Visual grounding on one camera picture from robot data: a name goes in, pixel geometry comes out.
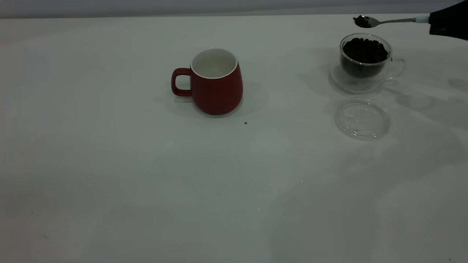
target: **white table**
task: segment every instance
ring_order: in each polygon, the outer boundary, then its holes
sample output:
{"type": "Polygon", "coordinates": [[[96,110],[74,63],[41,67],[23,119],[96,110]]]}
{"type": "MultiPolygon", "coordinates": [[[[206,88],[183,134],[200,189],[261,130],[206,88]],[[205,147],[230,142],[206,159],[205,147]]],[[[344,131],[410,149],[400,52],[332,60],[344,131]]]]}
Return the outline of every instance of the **white table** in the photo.
{"type": "Polygon", "coordinates": [[[351,17],[0,21],[0,262],[467,262],[468,42],[351,17]],[[359,31],[407,61],[373,142],[333,121],[359,31]],[[209,47],[241,65],[224,117],[170,91],[209,47]]]}

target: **spoon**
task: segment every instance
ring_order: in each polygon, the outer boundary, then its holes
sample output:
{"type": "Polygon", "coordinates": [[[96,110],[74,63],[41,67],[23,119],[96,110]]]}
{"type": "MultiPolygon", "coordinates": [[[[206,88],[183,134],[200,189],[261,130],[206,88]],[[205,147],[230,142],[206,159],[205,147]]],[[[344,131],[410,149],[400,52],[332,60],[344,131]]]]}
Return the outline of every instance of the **spoon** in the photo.
{"type": "Polygon", "coordinates": [[[414,18],[406,18],[406,19],[397,19],[397,20],[387,20],[387,21],[382,21],[380,22],[379,20],[369,17],[369,16],[358,16],[353,17],[354,23],[362,28],[373,28],[376,27],[380,24],[385,24],[385,23],[401,23],[401,22],[415,22],[415,23],[428,23],[429,22],[429,16],[418,16],[414,18]]]}

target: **glass cup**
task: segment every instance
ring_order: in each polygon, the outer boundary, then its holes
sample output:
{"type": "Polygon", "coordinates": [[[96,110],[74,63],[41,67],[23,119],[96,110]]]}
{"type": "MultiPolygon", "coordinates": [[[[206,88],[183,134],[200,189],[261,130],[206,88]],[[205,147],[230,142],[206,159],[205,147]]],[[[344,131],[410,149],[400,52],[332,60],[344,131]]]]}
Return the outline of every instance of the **glass cup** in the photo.
{"type": "Polygon", "coordinates": [[[390,44],[380,37],[356,33],[351,34],[340,43],[339,58],[331,65],[333,80],[350,93],[361,94],[374,91],[382,82],[403,74],[406,63],[403,59],[393,58],[390,44]],[[362,63],[351,59],[343,51],[344,45],[354,38],[377,40],[388,52],[387,58],[379,63],[362,63]]]}

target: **clear plastic lid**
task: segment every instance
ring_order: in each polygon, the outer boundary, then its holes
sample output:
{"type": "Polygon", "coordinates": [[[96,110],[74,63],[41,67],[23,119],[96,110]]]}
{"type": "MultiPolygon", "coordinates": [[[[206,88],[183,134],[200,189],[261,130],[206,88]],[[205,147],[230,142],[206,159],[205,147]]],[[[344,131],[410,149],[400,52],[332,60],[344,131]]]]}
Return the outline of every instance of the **clear plastic lid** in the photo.
{"type": "Polygon", "coordinates": [[[387,110],[372,98],[353,97],[341,103],[335,113],[338,129],[351,138],[373,140],[390,129],[387,110]]]}

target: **mug handle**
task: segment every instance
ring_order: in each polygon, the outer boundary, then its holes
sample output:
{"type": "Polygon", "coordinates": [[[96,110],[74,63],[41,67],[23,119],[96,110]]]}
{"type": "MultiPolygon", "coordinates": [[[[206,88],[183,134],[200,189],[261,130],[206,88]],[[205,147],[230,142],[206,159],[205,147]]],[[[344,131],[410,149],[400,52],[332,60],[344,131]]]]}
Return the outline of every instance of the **mug handle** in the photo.
{"type": "Polygon", "coordinates": [[[178,89],[175,84],[177,76],[180,76],[180,75],[190,76],[190,72],[191,70],[189,68],[178,68],[174,70],[174,72],[172,72],[171,88],[172,88],[172,92],[175,95],[182,96],[182,97],[192,96],[191,90],[178,89]]]}
{"type": "Polygon", "coordinates": [[[406,68],[406,62],[401,58],[392,58],[389,62],[390,70],[388,72],[388,77],[386,80],[391,80],[403,74],[406,68]]]}

